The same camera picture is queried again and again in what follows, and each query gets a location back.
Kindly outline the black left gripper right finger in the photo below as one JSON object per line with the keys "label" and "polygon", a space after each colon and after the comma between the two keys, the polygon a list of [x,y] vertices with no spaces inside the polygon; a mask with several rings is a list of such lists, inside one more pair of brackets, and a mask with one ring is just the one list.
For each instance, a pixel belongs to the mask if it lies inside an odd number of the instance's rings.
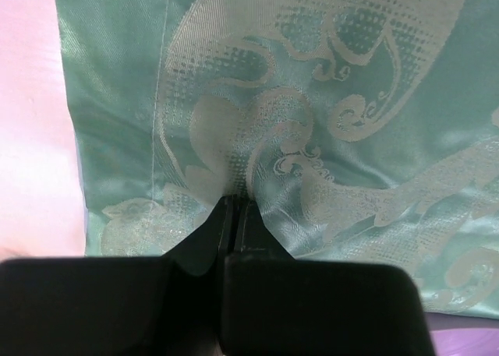
{"label": "black left gripper right finger", "polygon": [[224,263],[227,355],[432,355],[418,290],[384,264],[293,258],[253,201]]}

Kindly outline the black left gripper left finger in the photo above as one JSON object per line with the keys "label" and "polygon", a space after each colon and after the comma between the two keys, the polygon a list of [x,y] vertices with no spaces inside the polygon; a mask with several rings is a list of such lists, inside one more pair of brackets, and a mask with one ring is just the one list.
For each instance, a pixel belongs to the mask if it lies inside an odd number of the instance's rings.
{"label": "black left gripper left finger", "polygon": [[218,278],[237,199],[157,257],[1,264],[4,355],[219,355]]}

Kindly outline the lilac round plastic plate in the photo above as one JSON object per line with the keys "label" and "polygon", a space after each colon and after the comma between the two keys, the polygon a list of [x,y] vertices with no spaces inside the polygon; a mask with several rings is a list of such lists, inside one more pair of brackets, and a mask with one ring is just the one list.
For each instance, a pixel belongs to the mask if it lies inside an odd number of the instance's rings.
{"label": "lilac round plastic plate", "polygon": [[498,356],[498,320],[427,313],[426,321],[439,356]]}

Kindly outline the teal patterned satin cloth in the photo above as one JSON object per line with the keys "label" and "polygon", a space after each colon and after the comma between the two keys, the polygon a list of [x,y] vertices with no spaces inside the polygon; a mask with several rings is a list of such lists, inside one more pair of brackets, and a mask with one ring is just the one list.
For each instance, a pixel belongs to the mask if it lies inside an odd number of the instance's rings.
{"label": "teal patterned satin cloth", "polygon": [[296,258],[497,318],[498,0],[55,1],[88,256],[237,195]]}

